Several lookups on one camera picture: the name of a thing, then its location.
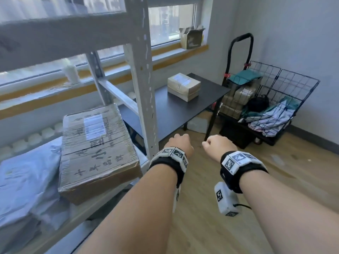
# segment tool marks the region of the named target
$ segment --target tabletop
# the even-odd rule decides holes
[[[183,124],[230,91],[228,88],[197,76],[196,74],[190,73],[187,76],[201,81],[199,96],[189,102],[167,93],[167,85],[155,90],[159,141],[180,128]],[[119,106],[119,110],[122,119],[142,137],[139,117],[123,104]]]

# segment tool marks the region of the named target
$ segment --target table leg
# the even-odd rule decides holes
[[[205,141],[210,136],[210,133],[211,133],[213,125],[214,125],[215,118],[217,117],[217,114],[218,114],[218,111],[219,111],[219,108],[220,108],[221,101],[222,101],[222,97],[219,100],[217,100],[217,103],[215,104],[213,115],[211,117],[209,127],[207,128],[207,131],[206,131]]]

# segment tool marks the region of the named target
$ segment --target white bottle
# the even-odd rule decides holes
[[[69,59],[65,58],[61,60],[62,62],[62,71],[67,76],[69,82],[66,85],[74,85],[80,83],[80,77],[78,74],[78,70],[75,65],[70,62]]]

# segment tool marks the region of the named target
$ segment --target fist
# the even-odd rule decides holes
[[[191,140],[188,134],[184,134],[182,136],[180,136],[180,134],[176,134],[174,137],[169,139],[167,144],[165,144],[165,148],[166,147],[178,147],[185,152],[187,159],[189,159],[194,152],[194,148],[191,145]]]
[[[207,141],[202,142],[202,146],[208,156],[216,162],[220,162],[221,156],[227,151],[237,151],[238,148],[227,137],[212,135]]]

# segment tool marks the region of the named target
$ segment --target wire mesh cart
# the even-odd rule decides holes
[[[232,47],[235,42],[251,38],[244,70],[230,74]],[[231,89],[220,103],[224,118],[222,136],[244,149],[254,141],[273,146],[291,124],[298,110],[318,86],[318,79],[276,66],[251,61],[253,35],[235,38],[228,51],[223,85]]]

